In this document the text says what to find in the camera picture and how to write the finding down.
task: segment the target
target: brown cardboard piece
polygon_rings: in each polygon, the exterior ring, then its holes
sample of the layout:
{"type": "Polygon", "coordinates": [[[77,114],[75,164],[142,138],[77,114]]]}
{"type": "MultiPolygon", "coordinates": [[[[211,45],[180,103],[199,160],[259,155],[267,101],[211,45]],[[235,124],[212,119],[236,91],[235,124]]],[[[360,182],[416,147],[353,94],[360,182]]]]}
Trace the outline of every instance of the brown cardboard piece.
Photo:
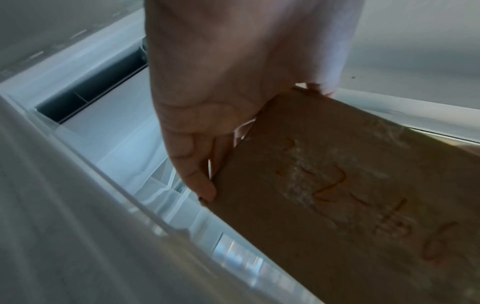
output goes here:
{"type": "Polygon", "coordinates": [[[480,303],[480,158],[294,89],[208,208],[326,304],[480,303]]]}

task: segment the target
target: gray vent slot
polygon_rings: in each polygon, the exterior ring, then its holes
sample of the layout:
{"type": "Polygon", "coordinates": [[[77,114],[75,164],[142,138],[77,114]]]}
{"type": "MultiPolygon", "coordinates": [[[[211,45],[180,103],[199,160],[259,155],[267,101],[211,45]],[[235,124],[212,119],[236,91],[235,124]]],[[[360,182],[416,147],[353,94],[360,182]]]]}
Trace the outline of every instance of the gray vent slot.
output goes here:
{"type": "Polygon", "coordinates": [[[88,105],[121,85],[147,67],[147,55],[142,48],[110,65],[99,73],[37,107],[53,121],[62,124],[88,105]]]}

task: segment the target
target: hand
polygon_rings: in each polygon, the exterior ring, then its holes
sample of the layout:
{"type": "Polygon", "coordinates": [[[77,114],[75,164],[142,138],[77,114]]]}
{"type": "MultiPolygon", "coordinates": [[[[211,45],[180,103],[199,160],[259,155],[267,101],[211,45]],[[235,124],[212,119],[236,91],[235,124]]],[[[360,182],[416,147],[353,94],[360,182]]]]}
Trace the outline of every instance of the hand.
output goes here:
{"type": "Polygon", "coordinates": [[[339,85],[364,0],[146,0],[153,103],[184,183],[210,181],[234,131],[296,83],[339,85]]]}

